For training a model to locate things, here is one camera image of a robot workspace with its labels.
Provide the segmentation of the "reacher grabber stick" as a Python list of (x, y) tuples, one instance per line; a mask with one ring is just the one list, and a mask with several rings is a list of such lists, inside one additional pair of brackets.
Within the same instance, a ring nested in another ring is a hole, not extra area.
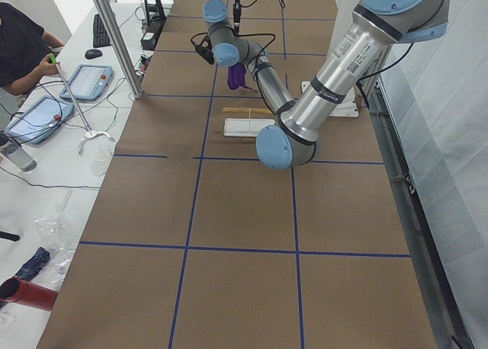
[(81, 105), (80, 105), (80, 101), (78, 101), (74, 94), (72, 93), (70, 87), (69, 87), (69, 84), (67, 82), (66, 79), (64, 79), (64, 76), (62, 74), (63, 72), (63, 69), (61, 67), (61, 64), (60, 62), (58, 61), (58, 59), (51, 53), (50, 54), (50, 62), (52, 64), (54, 64), (54, 66), (56, 67), (56, 70), (59, 74), (59, 77), (61, 78), (61, 81), (63, 82), (65, 88), (64, 90), (60, 93), (60, 97), (64, 100), (70, 100), (73, 104), (74, 104), (74, 107), (75, 109), (77, 110), (78, 112), (78, 115), (80, 116), (81, 118), (81, 121), (83, 123), (83, 126), (85, 128), (85, 135), (83, 138), (80, 139), (79, 141), (79, 145), (78, 145), (78, 154), (81, 155), (83, 153), (83, 148), (84, 148), (84, 144), (91, 140), (91, 139), (95, 139), (99, 136), (106, 136), (111, 142), (114, 142), (115, 139), (114, 137), (112, 137), (108, 131), (106, 130), (94, 130), (92, 128), (92, 126), (89, 124), (89, 122), (87, 121), (84, 113), (83, 113), (83, 110), (81, 109)]

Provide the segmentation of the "white rack with wooden rods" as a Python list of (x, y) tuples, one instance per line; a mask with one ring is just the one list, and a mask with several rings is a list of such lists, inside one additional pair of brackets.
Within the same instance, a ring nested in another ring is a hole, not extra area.
[(265, 108), (224, 107), (223, 112), (244, 115), (244, 118), (224, 120), (223, 135), (226, 137), (257, 137), (263, 128), (275, 124), (274, 114)]

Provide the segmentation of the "black computer mouse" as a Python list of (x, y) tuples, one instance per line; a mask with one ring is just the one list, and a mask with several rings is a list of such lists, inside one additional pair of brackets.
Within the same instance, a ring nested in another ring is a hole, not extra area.
[(102, 55), (103, 53), (99, 49), (89, 49), (85, 52), (86, 59), (96, 59)]

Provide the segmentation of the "near blue teach pendant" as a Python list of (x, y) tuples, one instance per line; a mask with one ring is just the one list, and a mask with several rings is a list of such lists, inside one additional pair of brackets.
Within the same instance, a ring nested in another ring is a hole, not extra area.
[(74, 104), (43, 96), (16, 117), (5, 133), (19, 143), (39, 144), (50, 137), (73, 112)]

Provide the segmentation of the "dark blue folded umbrella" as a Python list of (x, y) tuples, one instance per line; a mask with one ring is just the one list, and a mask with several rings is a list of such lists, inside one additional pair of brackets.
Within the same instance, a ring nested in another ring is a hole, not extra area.
[(15, 276), (25, 281), (32, 281), (49, 261), (50, 253), (45, 248), (39, 247), (34, 255), (21, 266)]

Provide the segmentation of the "black keyboard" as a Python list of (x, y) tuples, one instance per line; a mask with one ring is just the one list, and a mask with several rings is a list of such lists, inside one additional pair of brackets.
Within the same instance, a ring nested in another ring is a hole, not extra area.
[(100, 14), (95, 14), (93, 17), (92, 34), (92, 46), (94, 48), (102, 48), (111, 45), (110, 37), (105, 29)]

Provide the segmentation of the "far blue teach pendant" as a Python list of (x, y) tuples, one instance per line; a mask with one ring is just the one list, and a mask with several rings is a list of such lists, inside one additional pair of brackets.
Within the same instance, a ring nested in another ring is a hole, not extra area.
[(62, 74), (78, 101), (95, 101), (109, 85), (114, 70), (111, 66), (81, 64), (70, 78)]

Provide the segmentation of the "person in black shirt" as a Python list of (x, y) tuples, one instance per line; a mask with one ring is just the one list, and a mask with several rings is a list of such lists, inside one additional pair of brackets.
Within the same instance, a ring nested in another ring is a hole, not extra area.
[(58, 75), (50, 55), (63, 46), (23, 12), (1, 3), (1, 88), (9, 94), (27, 94), (44, 76)]

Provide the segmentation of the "blue teach pendant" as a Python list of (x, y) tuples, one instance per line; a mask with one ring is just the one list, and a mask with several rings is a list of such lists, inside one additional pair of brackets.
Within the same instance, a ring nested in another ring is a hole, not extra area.
[(39, 144), (50, 137), (73, 112), (74, 104), (43, 96), (16, 117), (5, 133), (19, 143)]
[(114, 70), (111, 66), (81, 64), (70, 78), (62, 74), (78, 101), (95, 101), (109, 85)]

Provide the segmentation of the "purple towel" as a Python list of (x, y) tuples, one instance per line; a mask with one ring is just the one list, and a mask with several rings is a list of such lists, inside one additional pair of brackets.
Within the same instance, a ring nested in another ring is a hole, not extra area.
[(255, 92), (254, 88), (251, 88), (246, 84), (246, 67), (243, 63), (230, 66), (227, 70), (227, 86), (230, 90), (237, 90), (243, 88), (245, 90)]

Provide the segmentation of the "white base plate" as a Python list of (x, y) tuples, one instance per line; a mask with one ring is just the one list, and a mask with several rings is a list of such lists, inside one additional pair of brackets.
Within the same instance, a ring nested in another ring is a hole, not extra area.
[(347, 95), (341, 99), (338, 98), (334, 102), (334, 109), (331, 111), (331, 117), (358, 117), (359, 111), (355, 101), (355, 92), (350, 89)]

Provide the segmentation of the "crumpled clear plastic bag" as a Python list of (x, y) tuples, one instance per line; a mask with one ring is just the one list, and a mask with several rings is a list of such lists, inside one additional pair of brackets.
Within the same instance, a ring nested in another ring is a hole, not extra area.
[(54, 214), (34, 221), (41, 246), (50, 253), (50, 261), (43, 270), (54, 290), (60, 290), (77, 246), (75, 233), (66, 214), (71, 196), (72, 190), (68, 189)]

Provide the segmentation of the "red cylinder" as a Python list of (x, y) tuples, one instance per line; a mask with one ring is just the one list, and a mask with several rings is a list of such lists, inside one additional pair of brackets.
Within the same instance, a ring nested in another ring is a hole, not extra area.
[(53, 309), (57, 296), (55, 290), (18, 277), (9, 278), (1, 285), (1, 300), (48, 312)]

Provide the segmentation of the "aluminium frame post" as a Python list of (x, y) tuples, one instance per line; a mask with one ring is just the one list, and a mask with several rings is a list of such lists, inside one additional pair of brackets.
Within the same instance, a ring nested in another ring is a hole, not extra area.
[(130, 86), (133, 96), (139, 99), (142, 96), (143, 90), (140, 80), (136, 75), (136, 71), (131, 62), (130, 54), (127, 50), (122, 33), (117, 25), (115, 14), (111, 9), (109, 0), (93, 0), (98, 13), (101, 16), (102, 22), (111, 39), (112, 47), (118, 59), (120, 67), (125, 75), (125, 78)]

